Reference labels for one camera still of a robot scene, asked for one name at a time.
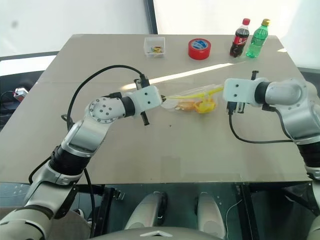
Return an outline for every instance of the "black cable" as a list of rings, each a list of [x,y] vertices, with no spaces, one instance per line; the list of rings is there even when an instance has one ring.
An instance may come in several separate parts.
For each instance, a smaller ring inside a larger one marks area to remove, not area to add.
[[[46,164],[46,162],[48,162],[51,159],[51,156],[48,157],[46,160],[44,160],[42,163],[40,163],[40,165],[38,165],[29,175],[29,183],[32,184],[34,181],[32,180],[32,177],[34,176],[34,174],[43,166]]]
[[[124,69],[130,69],[130,70],[133,70],[135,71],[136,73],[138,73],[140,76],[143,75],[142,72],[140,72],[139,70],[135,69],[134,67],[131,67],[131,66],[127,66],[127,65],[111,65],[111,66],[107,66],[105,68],[102,68],[101,70],[95,72],[94,74],[92,74],[90,77],[88,77],[85,81],[83,81],[80,86],[76,89],[76,91],[74,92],[73,94],[73,97],[70,101],[70,105],[69,105],[69,108],[68,108],[68,112],[67,112],[67,115],[66,115],[66,126],[67,126],[67,130],[69,131],[72,127],[72,123],[70,121],[70,118],[71,118],[71,110],[72,110],[72,107],[75,103],[75,100],[76,100],[76,97],[78,95],[78,93],[80,92],[80,90],[83,88],[84,85],[86,85],[91,79],[93,79],[94,77],[98,76],[99,74],[107,71],[107,70],[110,70],[110,69],[115,69],[115,68],[124,68]]]
[[[94,77],[98,76],[99,74],[107,71],[107,70],[110,70],[110,69],[115,69],[115,68],[124,68],[124,69],[130,69],[130,70],[133,70],[135,71],[136,73],[138,73],[140,75],[140,78],[144,75],[142,74],[142,72],[140,72],[139,70],[137,70],[136,68],[134,67],[131,67],[131,66],[127,66],[127,65],[111,65],[111,66],[107,66],[97,72],[95,72],[94,74],[92,74],[91,76],[89,76],[86,80],[84,80],[80,86],[76,89],[76,91],[74,92],[73,96],[72,96],[72,99],[70,101],[70,104],[69,104],[69,108],[68,108],[68,112],[65,116],[62,115],[61,118],[63,120],[66,120],[66,127],[67,127],[67,130],[69,131],[72,126],[73,126],[73,121],[72,121],[72,118],[71,118],[71,111],[72,111],[72,108],[74,106],[74,103],[75,103],[75,100],[76,100],[76,97],[78,95],[78,93],[80,92],[80,90],[83,88],[84,85],[86,85],[90,80],[92,80]],[[90,191],[90,198],[91,198],[91,207],[92,207],[92,223],[91,223],[91,230],[90,230],[90,237],[93,238],[94,236],[94,233],[95,233],[95,226],[96,226],[96,218],[95,218],[95,207],[96,207],[96,204],[95,204],[95,196],[94,196],[94,190],[92,188],[92,184],[91,184],[91,180],[90,180],[90,176],[89,176],[89,173],[87,171],[87,169],[85,168],[84,169],[84,174],[85,174],[85,178],[87,180],[87,183],[88,183],[88,187],[89,187],[89,191]]]
[[[285,128],[284,121],[282,120],[281,113],[280,113],[277,109],[274,109],[274,111],[276,112],[276,114],[277,114],[278,117],[279,117],[280,124],[281,124],[281,128],[282,128],[282,131],[283,131],[284,135],[286,135],[286,137],[287,137],[288,139],[290,139],[290,136],[289,136],[289,134],[287,133],[287,130],[286,130],[286,128]]]
[[[14,94],[15,92],[14,92],[14,91],[5,91],[5,92],[2,93],[1,96],[0,96],[0,102],[1,102],[1,105],[2,105],[2,107],[3,107],[4,109],[11,110],[11,109],[9,109],[9,108],[6,108],[5,105],[4,105],[4,102],[2,101],[3,96],[4,96],[5,94],[7,94],[7,93],[12,93],[12,94]]]
[[[291,139],[272,140],[272,141],[250,141],[250,140],[243,139],[243,138],[239,137],[234,130],[234,126],[232,124],[232,114],[229,114],[229,126],[230,126],[230,129],[231,129],[231,132],[233,133],[233,135],[237,139],[239,139],[240,141],[245,142],[245,143],[249,143],[249,144],[275,144],[275,143],[292,143],[293,142]]]
[[[91,222],[90,238],[93,238],[95,234],[95,228],[96,228],[96,216],[95,216],[96,203],[95,203],[94,189],[92,187],[89,173],[86,168],[84,169],[84,175],[90,191],[91,207],[92,207],[92,214],[91,214],[92,222]]]

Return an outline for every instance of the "plastic bag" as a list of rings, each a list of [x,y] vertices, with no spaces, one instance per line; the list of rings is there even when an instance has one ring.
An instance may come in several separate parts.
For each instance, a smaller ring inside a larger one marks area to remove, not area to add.
[[[222,84],[201,86],[177,95],[166,96],[161,105],[169,111],[194,112],[206,114],[214,111],[217,107],[217,95],[224,89]]]

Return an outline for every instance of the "robotic arm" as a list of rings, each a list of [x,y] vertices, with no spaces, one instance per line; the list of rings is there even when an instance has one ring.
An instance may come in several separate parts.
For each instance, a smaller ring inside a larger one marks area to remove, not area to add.
[[[155,86],[135,82],[138,90],[124,96],[99,97],[75,123],[51,159],[41,168],[25,197],[25,205],[0,221],[1,236],[6,240],[44,240],[48,238],[53,219],[64,217],[77,194],[76,183],[91,157],[104,141],[109,127],[117,119],[142,116],[162,104]]]
[[[313,180],[313,200],[320,208],[320,105],[317,89],[304,79],[269,82],[229,78],[225,81],[223,98],[228,101],[229,114],[243,103],[278,113],[284,134],[297,145],[305,163],[307,175]],[[320,239],[320,216],[313,222],[308,240]]]

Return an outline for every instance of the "orange object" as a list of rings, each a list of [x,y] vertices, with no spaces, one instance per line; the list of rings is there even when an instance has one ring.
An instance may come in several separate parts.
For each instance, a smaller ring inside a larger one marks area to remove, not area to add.
[[[175,108],[185,112],[191,112],[195,110],[195,104],[194,101],[180,101]]]

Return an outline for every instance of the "wall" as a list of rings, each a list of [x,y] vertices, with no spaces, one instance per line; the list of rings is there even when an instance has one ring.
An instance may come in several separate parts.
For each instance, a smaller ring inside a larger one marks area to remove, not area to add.
[[[268,18],[298,67],[320,69],[319,0],[154,0],[154,8],[159,34],[233,35],[243,18],[253,34]]]
[[[73,34],[148,34],[144,0],[0,0],[0,57],[59,51]]]

